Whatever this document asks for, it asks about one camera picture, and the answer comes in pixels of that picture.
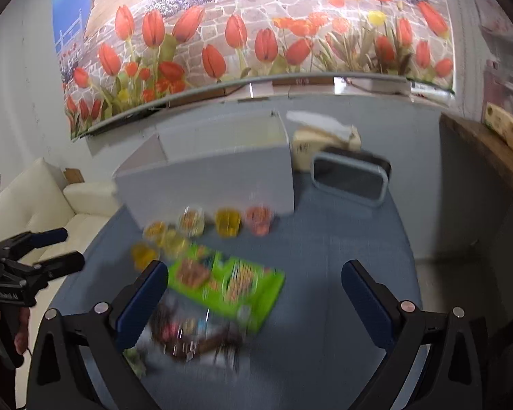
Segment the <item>sofa armrest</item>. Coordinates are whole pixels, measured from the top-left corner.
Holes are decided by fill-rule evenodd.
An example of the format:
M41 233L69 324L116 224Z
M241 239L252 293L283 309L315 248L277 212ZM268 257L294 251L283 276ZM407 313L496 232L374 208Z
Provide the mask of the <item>sofa armrest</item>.
M112 181L85 182L70 184L63 194L76 214L112 217L121 207L116 191Z

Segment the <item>green package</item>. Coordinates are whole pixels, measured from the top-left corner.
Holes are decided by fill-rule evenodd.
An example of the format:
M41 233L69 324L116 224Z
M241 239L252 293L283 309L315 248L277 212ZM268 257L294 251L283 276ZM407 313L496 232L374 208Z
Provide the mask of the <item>green package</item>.
M169 271L169 287L252 332L273 308L284 280L279 270L194 243Z

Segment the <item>pink jelly cup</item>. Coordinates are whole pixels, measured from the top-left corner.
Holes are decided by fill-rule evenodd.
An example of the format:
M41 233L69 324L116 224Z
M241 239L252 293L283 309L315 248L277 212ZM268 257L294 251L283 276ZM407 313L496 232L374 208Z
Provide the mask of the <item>pink jelly cup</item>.
M245 211L245 224L254 235L267 235L273 219L274 212L266 206L252 206Z

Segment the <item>wooden shelf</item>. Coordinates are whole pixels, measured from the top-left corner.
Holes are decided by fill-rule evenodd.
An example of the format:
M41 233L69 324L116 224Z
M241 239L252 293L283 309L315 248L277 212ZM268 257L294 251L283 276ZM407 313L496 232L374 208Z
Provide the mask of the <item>wooden shelf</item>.
M441 114L440 123L481 154L513 190L513 151L498 134L482 123L447 113Z

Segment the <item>human hand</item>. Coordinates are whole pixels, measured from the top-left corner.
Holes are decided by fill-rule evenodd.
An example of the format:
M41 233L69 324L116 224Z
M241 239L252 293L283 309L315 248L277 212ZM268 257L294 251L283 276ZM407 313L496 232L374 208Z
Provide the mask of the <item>human hand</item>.
M19 330L14 338L14 345L17 352L22 355L28 348L28 319L29 308L19 308Z

